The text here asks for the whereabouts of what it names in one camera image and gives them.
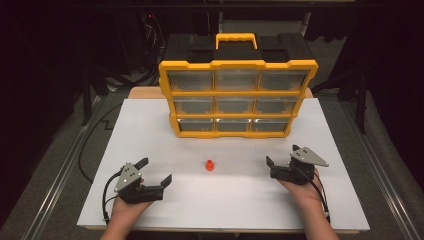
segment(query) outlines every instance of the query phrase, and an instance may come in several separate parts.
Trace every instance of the table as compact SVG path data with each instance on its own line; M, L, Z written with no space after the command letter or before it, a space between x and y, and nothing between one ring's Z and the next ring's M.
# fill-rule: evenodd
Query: table
M266 156L276 165L287 163L296 144L311 148L330 164L317 168L333 228L338 233L369 230L317 99L304 100L286 138L191 139L175 136L166 100L131 99L138 90L124 101L77 225L104 229L101 198L106 181L126 162L148 157L149 164L141 169L144 184L158 185L169 174L173 182L165 189L164 199L143 213L136 230L302 232L290 194L270 178L265 163ZM212 172L205 169L208 159L215 162ZM115 184L110 185L108 198L114 195Z

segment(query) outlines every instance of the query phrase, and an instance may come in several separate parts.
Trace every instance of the red object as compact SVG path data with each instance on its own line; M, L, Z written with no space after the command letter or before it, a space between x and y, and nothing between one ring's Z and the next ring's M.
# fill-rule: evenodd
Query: red object
M212 171L214 167L215 167L215 164L213 163L212 160L209 159L208 161L206 161L206 170Z

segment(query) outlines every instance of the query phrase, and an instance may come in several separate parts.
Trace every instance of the tool organizer cabinet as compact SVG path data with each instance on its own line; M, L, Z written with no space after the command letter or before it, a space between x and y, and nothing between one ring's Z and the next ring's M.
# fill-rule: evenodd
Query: tool organizer cabinet
M159 83L178 137L286 137L317 69L298 33L175 34Z

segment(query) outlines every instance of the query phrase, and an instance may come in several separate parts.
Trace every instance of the yellow handle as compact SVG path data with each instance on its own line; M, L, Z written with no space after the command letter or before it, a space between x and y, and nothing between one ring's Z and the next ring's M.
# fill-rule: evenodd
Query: yellow handle
M258 49L258 45L256 44L255 34L253 33L218 33L216 34L216 46L215 49L218 49L220 41L252 41L253 47Z

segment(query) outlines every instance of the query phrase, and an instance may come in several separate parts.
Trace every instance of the person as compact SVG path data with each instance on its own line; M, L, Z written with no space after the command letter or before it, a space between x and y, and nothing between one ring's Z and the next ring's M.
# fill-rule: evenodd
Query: person
M313 182L322 191L322 186L318 180L319 174L317 169L315 169L315 173L317 177L314 177ZM321 199L317 191L311 184L296 185L290 182L278 181L291 193L299 208L300 217L304 222L306 238L308 240L339 239L324 214ZM121 198L115 198L109 224L100 240L125 239L140 215L152 204L153 202L127 204Z

